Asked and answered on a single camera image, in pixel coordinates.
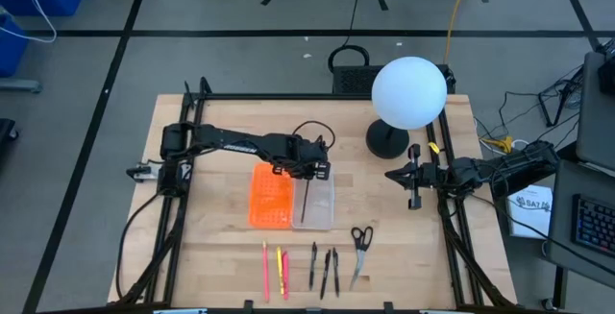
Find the black-handled scissors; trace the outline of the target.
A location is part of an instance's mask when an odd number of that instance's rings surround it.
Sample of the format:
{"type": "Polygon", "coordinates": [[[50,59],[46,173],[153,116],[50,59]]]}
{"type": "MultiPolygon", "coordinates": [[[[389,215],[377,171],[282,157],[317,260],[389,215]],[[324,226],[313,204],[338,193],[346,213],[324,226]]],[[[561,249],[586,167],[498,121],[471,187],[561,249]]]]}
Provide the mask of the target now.
{"type": "Polygon", "coordinates": [[[371,245],[373,232],[374,230],[371,226],[368,226],[365,229],[361,229],[359,227],[352,227],[351,229],[351,235],[353,236],[357,253],[357,264],[350,283],[350,290],[353,290],[362,270],[366,252],[371,245]]]}

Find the black aluminium rig frame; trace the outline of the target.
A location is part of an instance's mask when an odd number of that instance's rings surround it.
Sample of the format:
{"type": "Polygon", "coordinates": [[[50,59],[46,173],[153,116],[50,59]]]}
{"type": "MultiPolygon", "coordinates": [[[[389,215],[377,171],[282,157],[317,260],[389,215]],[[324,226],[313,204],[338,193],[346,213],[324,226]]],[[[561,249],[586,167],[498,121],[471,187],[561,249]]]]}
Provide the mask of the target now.
{"type": "Polygon", "coordinates": [[[170,251],[175,265],[162,263],[141,302],[209,309],[239,308],[252,300],[257,309],[449,309],[484,296],[459,254],[446,243],[437,197],[423,191],[423,206],[411,211],[406,193],[385,177],[390,162],[371,155],[364,136],[375,113],[363,95],[212,93],[199,105],[206,122],[246,133],[285,133],[300,129],[332,143],[335,186],[330,230],[254,229],[249,198],[255,157],[216,152],[200,157],[185,200],[165,200],[153,181],[135,187],[117,300],[127,294],[148,265],[159,227],[171,228],[177,207],[186,215],[182,244],[170,251]],[[358,280],[352,227],[374,230],[358,280]],[[263,297],[262,241],[267,242],[270,301],[263,297]],[[318,253],[314,286],[308,289],[312,242],[318,253]],[[276,248],[288,253],[289,299],[280,293],[276,248]],[[333,261],[323,300],[319,299],[327,250],[339,255],[339,298],[333,261]]]}

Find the clear plastic supply box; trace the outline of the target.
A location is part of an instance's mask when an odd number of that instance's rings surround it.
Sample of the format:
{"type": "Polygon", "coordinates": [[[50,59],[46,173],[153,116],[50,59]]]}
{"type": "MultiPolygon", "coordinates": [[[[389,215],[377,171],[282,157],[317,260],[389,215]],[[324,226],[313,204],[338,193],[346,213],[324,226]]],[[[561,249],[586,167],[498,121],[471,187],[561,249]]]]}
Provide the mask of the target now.
{"type": "Polygon", "coordinates": [[[305,221],[301,214],[307,180],[294,180],[294,197],[291,226],[294,229],[330,230],[334,221],[333,175],[326,181],[311,180],[307,197],[305,221]]]}

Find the black caster foot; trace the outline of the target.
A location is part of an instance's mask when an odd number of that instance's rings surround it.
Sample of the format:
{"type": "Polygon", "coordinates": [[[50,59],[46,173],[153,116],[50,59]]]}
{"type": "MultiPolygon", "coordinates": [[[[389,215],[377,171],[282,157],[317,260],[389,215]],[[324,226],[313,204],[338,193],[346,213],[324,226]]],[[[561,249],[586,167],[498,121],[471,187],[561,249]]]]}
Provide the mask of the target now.
{"type": "Polygon", "coordinates": [[[19,137],[15,122],[8,118],[0,118],[0,156],[9,148],[11,143],[19,137]]]}

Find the black lamp base with pole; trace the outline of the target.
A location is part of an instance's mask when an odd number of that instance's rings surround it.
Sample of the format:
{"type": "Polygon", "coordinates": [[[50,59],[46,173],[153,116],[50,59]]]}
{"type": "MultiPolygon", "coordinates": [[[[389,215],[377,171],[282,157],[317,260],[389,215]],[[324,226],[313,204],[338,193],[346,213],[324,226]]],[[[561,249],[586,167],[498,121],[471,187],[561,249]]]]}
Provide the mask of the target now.
{"type": "Polygon", "coordinates": [[[409,134],[406,130],[394,128],[378,119],[367,130],[366,145],[377,157],[384,159],[399,157],[409,145],[409,134]]]}

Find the white paper manual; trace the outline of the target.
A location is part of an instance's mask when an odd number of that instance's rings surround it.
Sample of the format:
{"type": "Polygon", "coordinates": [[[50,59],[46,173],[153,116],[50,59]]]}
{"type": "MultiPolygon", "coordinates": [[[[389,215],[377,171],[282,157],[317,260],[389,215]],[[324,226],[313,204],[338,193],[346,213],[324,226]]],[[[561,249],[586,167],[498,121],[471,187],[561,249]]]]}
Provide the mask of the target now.
{"type": "Polygon", "coordinates": [[[549,233],[553,192],[549,187],[530,185],[507,197],[507,213],[512,217],[509,234],[512,237],[544,239],[533,231],[549,233]]]}

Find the black tripod stand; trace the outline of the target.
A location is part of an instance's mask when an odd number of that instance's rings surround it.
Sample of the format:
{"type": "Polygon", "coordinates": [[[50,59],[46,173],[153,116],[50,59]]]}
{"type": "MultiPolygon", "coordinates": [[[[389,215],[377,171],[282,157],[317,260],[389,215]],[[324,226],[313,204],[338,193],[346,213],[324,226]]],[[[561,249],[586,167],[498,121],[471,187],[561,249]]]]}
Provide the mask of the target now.
{"type": "Polygon", "coordinates": [[[580,106],[582,81],[583,65],[580,65],[538,94],[539,107],[547,127],[554,127],[559,122],[563,110],[580,106]],[[557,100],[557,104],[554,117],[551,117],[548,103],[553,99],[557,100]]]}

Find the grey desk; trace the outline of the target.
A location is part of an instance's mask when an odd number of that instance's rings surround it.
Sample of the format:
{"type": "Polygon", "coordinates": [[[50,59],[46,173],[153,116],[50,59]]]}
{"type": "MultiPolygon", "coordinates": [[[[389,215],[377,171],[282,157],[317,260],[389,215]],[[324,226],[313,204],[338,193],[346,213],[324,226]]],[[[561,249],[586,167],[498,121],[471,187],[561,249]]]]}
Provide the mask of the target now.
{"type": "Polygon", "coordinates": [[[599,68],[604,63],[600,53],[584,57],[576,154],[615,171],[615,96],[601,92],[599,68]]]}
{"type": "Polygon", "coordinates": [[[615,258],[571,240],[575,194],[615,205],[615,178],[573,162],[560,162],[553,189],[547,257],[558,266],[615,287],[615,258]]]}

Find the white globe lamp shade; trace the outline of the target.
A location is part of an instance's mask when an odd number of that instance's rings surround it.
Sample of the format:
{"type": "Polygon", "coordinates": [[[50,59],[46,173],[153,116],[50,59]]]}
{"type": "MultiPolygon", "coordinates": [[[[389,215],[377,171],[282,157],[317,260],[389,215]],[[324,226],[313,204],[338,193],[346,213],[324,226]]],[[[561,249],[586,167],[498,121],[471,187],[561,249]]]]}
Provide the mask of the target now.
{"type": "Polygon", "coordinates": [[[377,74],[371,100],[377,116],[388,125],[401,130],[420,129],[445,107],[446,80],[429,60],[399,58],[377,74]]]}

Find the black computer case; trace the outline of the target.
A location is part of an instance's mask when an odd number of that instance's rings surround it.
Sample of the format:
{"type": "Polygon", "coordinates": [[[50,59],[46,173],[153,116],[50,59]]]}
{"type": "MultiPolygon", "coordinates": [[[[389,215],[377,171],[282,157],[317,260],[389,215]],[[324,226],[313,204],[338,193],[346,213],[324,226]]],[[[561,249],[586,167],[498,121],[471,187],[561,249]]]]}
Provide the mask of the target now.
{"type": "Polygon", "coordinates": [[[382,65],[336,66],[333,71],[334,94],[369,94],[382,65]]]}

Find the grey metal foot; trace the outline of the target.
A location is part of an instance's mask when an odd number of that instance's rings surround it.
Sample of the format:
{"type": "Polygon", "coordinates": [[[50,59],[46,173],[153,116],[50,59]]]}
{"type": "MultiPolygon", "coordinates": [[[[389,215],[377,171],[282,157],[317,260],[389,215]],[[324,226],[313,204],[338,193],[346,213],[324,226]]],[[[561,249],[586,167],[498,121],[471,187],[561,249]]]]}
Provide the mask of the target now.
{"type": "Polygon", "coordinates": [[[0,78],[0,90],[26,91],[37,94],[42,91],[42,84],[35,80],[0,78]]]}

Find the black device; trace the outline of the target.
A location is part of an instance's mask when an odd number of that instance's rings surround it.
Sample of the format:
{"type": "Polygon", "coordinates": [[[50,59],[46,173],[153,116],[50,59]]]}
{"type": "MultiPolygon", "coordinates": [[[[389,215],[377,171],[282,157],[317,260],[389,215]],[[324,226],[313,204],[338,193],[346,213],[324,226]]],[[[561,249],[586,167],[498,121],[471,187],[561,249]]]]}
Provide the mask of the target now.
{"type": "Polygon", "coordinates": [[[603,44],[601,50],[605,58],[598,71],[600,90],[604,94],[615,96],[615,38],[603,44]]]}

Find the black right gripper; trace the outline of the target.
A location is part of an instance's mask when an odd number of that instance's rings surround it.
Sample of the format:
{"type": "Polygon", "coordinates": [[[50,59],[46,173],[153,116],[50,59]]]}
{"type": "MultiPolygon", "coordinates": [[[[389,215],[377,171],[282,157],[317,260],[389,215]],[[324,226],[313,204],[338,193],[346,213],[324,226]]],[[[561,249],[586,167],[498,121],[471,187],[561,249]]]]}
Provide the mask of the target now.
{"type": "Polygon", "coordinates": [[[408,208],[418,210],[422,207],[422,197],[419,194],[420,187],[433,188],[441,186],[445,180],[445,170],[439,168],[439,154],[435,154],[428,146],[431,162],[419,163],[421,148],[419,144],[412,144],[408,149],[409,166],[387,171],[385,175],[392,181],[408,187],[410,197],[408,208]]]}

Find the black keyboard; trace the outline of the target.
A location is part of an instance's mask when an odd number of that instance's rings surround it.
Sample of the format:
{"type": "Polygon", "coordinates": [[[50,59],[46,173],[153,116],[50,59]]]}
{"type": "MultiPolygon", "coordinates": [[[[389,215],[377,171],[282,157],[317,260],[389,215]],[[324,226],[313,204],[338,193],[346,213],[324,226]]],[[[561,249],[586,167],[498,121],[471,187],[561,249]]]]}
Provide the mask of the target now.
{"type": "Polygon", "coordinates": [[[615,205],[575,194],[571,240],[586,249],[615,258],[615,205]]]}

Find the pink pencil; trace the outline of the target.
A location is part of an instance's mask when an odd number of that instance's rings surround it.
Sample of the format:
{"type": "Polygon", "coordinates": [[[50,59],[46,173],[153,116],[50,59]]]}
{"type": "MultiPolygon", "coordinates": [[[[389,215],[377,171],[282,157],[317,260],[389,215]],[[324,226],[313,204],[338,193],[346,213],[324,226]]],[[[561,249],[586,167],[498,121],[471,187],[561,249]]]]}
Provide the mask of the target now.
{"type": "Polygon", "coordinates": [[[269,265],[268,265],[268,248],[267,242],[262,241],[262,276],[263,276],[263,297],[266,303],[270,301],[270,287],[269,287],[269,265]]]}

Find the orange perforated box lid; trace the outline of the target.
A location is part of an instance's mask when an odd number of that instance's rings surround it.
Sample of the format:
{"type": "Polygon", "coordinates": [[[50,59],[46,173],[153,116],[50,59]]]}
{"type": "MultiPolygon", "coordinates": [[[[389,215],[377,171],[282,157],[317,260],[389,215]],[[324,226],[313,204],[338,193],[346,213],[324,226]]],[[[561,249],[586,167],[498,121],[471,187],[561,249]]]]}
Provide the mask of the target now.
{"type": "Polygon", "coordinates": [[[273,173],[273,166],[258,163],[253,170],[249,223],[255,229],[289,229],[292,221],[294,182],[286,173],[273,173]]]}

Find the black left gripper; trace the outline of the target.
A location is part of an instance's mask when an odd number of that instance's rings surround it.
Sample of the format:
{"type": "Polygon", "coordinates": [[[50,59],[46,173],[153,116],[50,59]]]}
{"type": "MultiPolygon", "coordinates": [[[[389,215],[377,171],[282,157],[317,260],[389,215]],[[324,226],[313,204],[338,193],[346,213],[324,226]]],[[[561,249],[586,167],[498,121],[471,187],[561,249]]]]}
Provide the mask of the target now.
{"type": "Polygon", "coordinates": [[[275,175],[286,173],[293,179],[307,181],[326,181],[330,177],[329,148],[321,136],[309,141],[299,135],[288,135],[284,146],[284,152],[271,159],[275,175]]]}

